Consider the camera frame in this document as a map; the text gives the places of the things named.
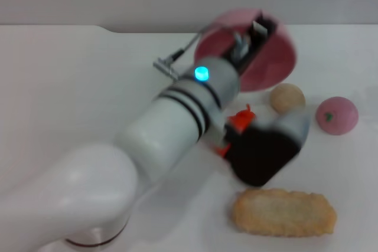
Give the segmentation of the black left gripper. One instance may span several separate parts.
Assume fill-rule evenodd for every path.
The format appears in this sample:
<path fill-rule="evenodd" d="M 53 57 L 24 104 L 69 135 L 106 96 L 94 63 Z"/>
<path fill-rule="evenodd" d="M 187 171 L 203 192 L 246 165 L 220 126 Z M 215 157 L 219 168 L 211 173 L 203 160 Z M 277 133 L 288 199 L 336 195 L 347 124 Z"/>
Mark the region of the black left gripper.
<path fill-rule="evenodd" d="M 268 38 L 276 31 L 277 26 L 278 23 L 274 19 L 261 12 L 243 34 L 234 35 L 234 44 L 221 55 L 221 58 L 230 63 L 238 74 L 243 74 Z"/>

